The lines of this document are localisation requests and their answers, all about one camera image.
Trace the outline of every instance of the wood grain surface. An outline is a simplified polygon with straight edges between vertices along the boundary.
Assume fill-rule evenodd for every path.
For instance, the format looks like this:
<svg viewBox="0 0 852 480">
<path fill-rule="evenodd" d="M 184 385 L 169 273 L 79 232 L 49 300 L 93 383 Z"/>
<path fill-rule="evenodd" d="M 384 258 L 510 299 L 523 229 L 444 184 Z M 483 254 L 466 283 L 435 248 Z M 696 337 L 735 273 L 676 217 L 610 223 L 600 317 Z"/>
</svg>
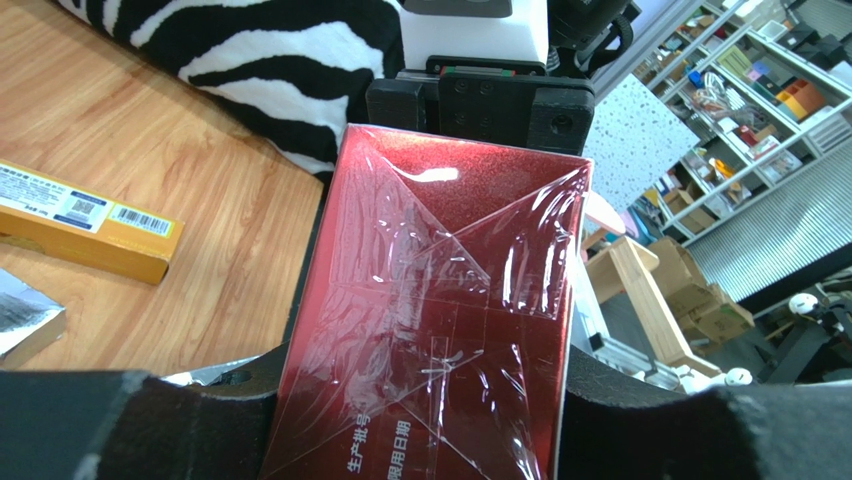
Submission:
<svg viewBox="0 0 852 480">
<path fill-rule="evenodd" d="M 0 25 L 0 157 L 186 222 L 158 287 L 0 245 L 68 310 L 23 368 L 165 374 L 277 345 L 320 183 L 47 0 L 0 0 Z"/>
</svg>

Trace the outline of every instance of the zebra print fabric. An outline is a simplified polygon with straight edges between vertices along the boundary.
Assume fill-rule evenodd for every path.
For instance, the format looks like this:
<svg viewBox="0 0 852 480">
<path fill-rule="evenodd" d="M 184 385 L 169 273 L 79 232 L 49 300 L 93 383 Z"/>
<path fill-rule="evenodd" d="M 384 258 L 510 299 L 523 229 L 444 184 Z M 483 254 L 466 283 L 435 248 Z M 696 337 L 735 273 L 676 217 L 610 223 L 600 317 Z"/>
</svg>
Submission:
<svg viewBox="0 0 852 480">
<path fill-rule="evenodd" d="M 374 78 L 402 68 L 396 0 L 56 0 L 214 96 L 290 161 L 331 171 Z"/>
</svg>

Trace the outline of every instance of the red box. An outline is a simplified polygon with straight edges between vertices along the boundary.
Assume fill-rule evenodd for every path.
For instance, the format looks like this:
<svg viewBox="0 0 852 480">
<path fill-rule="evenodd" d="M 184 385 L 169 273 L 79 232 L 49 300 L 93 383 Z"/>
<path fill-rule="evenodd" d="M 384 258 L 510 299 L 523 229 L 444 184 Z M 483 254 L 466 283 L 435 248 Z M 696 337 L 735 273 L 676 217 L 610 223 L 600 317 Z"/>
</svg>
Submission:
<svg viewBox="0 0 852 480">
<path fill-rule="evenodd" d="M 591 170 L 350 126 L 260 478 L 555 478 Z"/>
</svg>

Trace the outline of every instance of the wooden stand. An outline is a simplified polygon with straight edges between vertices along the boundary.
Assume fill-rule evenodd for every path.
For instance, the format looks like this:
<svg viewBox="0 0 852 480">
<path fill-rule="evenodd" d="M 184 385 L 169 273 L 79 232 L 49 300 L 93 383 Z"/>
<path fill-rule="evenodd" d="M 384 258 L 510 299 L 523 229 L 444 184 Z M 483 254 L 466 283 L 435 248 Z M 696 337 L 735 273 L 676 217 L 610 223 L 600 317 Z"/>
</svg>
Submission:
<svg viewBox="0 0 852 480">
<path fill-rule="evenodd" d="M 688 365 L 711 378 L 721 374 L 719 367 L 696 356 L 689 348 L 651 276 L 651 270 L 659 263 L 652 252 L 623 237 L 592 258 L 586 270 L 598 303 L 627 292 L 659 361 L 671 367 Z"/>
</svg>

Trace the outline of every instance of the white device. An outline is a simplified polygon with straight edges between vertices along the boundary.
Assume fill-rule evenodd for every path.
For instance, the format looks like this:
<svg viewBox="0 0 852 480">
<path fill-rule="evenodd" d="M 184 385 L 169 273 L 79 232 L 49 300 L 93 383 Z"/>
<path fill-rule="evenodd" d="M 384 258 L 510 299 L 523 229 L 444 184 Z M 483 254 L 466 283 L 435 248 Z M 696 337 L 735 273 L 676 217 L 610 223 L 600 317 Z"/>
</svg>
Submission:
<svg viewBox="0 0 852 480">
<path fill-rule="evenodd" d="M 405 68 L 426 70 L 431 56 L 547 64 L 547 18 L 547 0 L 515 0 L 506 18 L 421 15 L 400 8 Z"/>
<path fill-rule="evenodd" d="M 687 395 L 701 393 L 712 387 L 742 387 L 751 385 L 754 377 L 751 372 L 744 368 L 732 368 L 728 373 L 723 373 L 710 378 L 701 372 L 683 365 L 675 369 L 680 377 L 680 388 Z"/>
<path fill-rule="evenodd" d="M 794 315 L 808 315 L 819 306 L 819 300 L 809 293 L 794 295 L 787 304 Z"/>
</svg>

